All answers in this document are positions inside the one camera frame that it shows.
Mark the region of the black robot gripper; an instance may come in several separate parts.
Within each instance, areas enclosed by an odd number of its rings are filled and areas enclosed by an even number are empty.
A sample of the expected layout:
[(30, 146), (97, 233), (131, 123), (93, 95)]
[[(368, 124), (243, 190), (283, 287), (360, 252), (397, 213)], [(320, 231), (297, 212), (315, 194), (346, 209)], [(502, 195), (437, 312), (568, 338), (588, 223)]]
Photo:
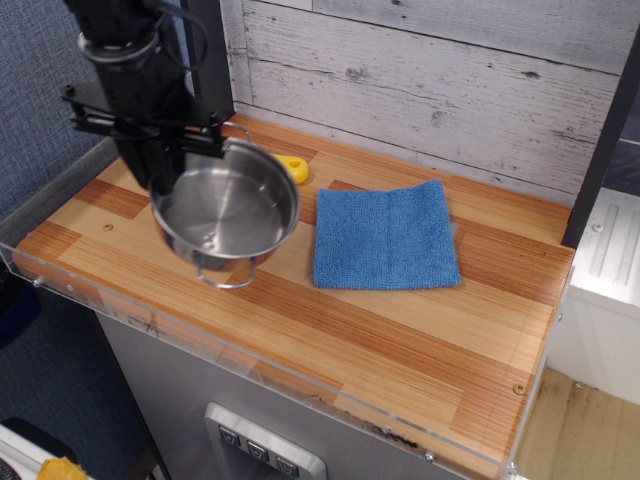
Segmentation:
[(77, 129), (117, 138), (116, 147), (142, 188), (170, 194), (185, 171), (183, 151), (224, 155), (221, 121), (188, 92), (174, 54), (100, 49), (87, 56), (98, 79), (64, 86), (61, 98), (71, 105)]

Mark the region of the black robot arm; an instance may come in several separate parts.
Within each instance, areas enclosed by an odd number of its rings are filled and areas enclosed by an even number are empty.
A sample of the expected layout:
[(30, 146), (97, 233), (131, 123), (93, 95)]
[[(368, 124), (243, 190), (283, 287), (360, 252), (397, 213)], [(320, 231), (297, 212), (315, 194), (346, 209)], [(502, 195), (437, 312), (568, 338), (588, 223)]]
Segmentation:
[(186, 170), (186, 156), (222, 154), (222, 118), (194, 97), (186, 75), (208, 48), (183, 59), (174, 20), (209, 39), (203, 22), (165, 1), (70, 1), (78, 47), (95, 68), (94, 82), (67, 85), (61, 97), (80, 131), (110, 137), (139, 185), (167, 195)]

